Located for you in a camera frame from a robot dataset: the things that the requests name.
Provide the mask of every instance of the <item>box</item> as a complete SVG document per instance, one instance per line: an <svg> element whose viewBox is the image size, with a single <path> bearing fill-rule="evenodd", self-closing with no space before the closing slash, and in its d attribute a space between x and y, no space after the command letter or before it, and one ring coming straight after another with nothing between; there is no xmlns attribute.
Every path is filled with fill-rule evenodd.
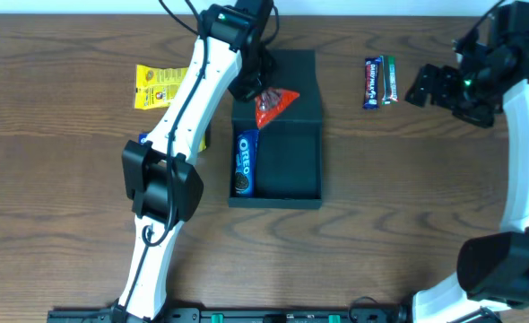
<svg viewBox="0 0 529 323"><path fill-rule="evenodd" d="M229 207L318 209L322 205L322 101L313 50L274 50L271 86L300 93L259 134L255 194L236 197L235 144L256 129L256 103L235 101L232 111Z"/></svg>

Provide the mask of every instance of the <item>yellow snack package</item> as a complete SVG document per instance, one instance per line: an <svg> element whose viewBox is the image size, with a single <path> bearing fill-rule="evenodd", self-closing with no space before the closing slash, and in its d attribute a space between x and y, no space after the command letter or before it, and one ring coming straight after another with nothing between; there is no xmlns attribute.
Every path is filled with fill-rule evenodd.
<svg viewBox="0 0 529 323"><path fill-rule="evenodd" d="M185 79L187 67L153 68L137 65L135 74L136 109L167 108Z"/></svg>

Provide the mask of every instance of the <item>oreo cookie image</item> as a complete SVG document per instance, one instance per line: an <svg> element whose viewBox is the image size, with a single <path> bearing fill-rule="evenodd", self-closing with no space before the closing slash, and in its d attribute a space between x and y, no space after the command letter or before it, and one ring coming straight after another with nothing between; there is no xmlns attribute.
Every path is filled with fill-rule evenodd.
<svg viewBox="0 0 529 323"><path fill-rule="evenodd" d="M235 191L237 196L250 197L255 193L255 163L258 130L247 130L237 136L235 158Z"/></svg>

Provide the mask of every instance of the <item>blue snack bar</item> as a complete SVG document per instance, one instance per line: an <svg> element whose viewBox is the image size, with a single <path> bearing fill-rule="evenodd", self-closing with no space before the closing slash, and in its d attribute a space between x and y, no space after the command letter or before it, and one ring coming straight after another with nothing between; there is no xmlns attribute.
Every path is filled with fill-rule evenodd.
<svg viewBox="0 0 529 323"><path fill-rule="evenodd" d="M258 130L243 131L237 136L235 158L235 191L237 196L251 197L255 192L256 146Z"/></svg>
<svg viewBox="0 0 529 323"><path fill-rule="evenodd" d="M364 109L378 109L378 71L381 57L366 58L366 87L364 91Z"/></svg>

